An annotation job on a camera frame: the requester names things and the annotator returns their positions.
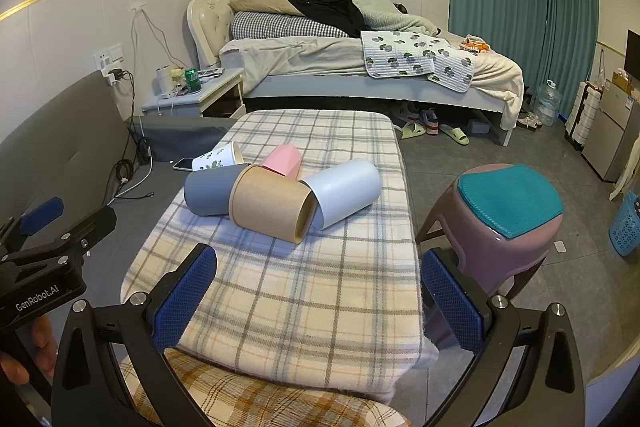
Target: human hand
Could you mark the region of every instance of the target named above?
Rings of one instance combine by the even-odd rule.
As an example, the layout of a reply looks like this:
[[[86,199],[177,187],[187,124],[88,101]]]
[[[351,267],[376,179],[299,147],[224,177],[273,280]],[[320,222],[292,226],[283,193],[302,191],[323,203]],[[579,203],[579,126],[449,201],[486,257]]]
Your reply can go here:
[[[53,340],[51,322],[46,315],[38,317],[31,324],[31,340],[38,348],[34,356],[34,362],[39,370],[49,378],[53,378],[53,369],[56,365],[58,347]],[[0,366],[10,382],[16,385],[28,383],[29,373],[22,364],[1,351]]]

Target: refrigerator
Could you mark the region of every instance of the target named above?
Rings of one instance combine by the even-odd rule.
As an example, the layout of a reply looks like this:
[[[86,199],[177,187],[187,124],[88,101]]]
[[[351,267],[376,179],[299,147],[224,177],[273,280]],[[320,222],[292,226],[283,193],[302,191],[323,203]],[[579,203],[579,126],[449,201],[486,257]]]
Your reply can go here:
[[[582,156],[604,181],[615,182],[639,134],[640,105],[607,82]]]

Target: green soda can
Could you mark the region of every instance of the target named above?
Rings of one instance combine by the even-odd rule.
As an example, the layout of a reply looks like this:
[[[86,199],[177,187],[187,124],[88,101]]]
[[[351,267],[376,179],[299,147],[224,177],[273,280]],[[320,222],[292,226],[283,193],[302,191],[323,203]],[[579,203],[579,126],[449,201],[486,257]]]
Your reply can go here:
[[[200,84],[200,78],[198,77],[198,70],[185,71],[184,80],[187,83],[189,92],[197,92],[202,89],[202,84]]]

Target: black jacket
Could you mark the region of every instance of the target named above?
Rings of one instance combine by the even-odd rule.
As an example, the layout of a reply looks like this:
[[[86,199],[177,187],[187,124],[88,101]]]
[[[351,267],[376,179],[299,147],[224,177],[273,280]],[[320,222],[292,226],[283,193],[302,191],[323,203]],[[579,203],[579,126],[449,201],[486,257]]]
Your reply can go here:
[[[348,36],[359,39],[361,31],[370,31],[364,17],[352,0],[288,0],[303,15],[329,26],[335,26]]]

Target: white headboard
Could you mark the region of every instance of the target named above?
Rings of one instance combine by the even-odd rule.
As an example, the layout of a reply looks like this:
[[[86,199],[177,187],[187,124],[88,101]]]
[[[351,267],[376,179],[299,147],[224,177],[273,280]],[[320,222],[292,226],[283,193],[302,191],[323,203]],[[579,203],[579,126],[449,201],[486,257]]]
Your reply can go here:
[[[187,8],[187,22],[198,50],[200,68],[216,65],[220,49],[229,42],[234,12],[230,0],[193,0]]]

